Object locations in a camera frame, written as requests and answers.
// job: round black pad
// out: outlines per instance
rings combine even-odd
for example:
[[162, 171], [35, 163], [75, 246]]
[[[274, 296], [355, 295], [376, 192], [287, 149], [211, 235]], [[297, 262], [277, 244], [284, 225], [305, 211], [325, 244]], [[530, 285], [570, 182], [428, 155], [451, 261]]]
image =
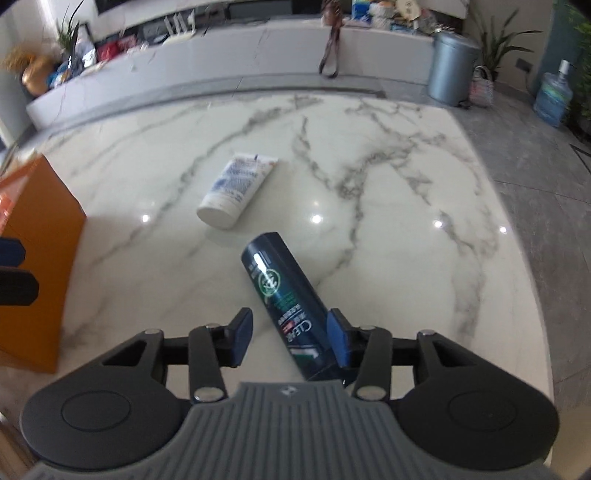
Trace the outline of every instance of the round black pad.
[[397, 417], [426, 452], [480, 471], [539, 460], [558, 431], [550, 400], [493, 365], [439, 371], [398, 402]]
[[131, 405], [125, 397], [115, 392], [95, 391], [66, 400], [61, 416], [77, 430], [100, 432], [116, 427], [130, 412]]
[[132, 367], [81, 368], [40, 390], [21, 430], [43, 460], [74, 470], [137, 462], [162, 448], [182, 422], [179, 400]]

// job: blue bottle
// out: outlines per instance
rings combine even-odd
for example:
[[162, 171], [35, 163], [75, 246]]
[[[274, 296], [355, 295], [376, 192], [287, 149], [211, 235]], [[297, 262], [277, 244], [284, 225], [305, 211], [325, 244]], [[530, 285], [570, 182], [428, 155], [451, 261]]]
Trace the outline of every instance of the blue bottle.
[[569, 67], [570, 63], [563, 60], [558, 75], [545, 73], [542, 87], [535, 99], [534, 112], [544, 122], [556, 128], [560, 126], [564, 112], [573, 99], [573, 91], [566, 79]]

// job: gray gripper base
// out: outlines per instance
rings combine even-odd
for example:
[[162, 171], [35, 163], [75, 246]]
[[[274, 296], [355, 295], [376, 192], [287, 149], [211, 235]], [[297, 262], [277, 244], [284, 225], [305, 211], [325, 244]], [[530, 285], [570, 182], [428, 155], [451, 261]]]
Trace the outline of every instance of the gray gripper base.
[[105, 472], [39, 463], [26, 480], [556, 480], [543, 463], [473, 472], [443, 463], [402, 432], [389, 408], [349, 397], [338, 381], [242, 384], [194, 406], [150, 457]]

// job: gold vase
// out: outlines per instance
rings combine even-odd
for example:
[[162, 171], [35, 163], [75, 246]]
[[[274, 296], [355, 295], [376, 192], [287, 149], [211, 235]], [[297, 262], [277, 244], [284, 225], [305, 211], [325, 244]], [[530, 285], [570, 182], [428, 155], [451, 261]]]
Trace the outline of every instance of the gold vase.
[[45, 55], [39, 55], [22, 73], [22, 84], [31, 95], [39, 97], [49, 90], [47, 77], [53, 71], [53, 60]]

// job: marble table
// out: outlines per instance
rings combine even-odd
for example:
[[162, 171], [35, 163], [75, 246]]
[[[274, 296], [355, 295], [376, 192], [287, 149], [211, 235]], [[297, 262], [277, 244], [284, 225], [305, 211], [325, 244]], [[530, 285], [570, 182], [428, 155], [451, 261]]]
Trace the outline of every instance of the marble table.
[[[39, 148], [88, 215], [57, 375], [149, 327], [182, 336], [254, 311], [240, 381], [295, 381], [241, 262], [278, 231], [328, 308], [413, 338], [429, 328], [552, 395], [544, 325], [519, 240], [447, 111], [336, 95], [246, 96], [144, 109]], [[231, 231], [195, 210], [236, 151], [281, 159]], [[393, 395], [412, 386], [393, 369]], [[15, 418], [51, 375], [2, 369]], [[187, 370], [167, 386], [188, 397]]]

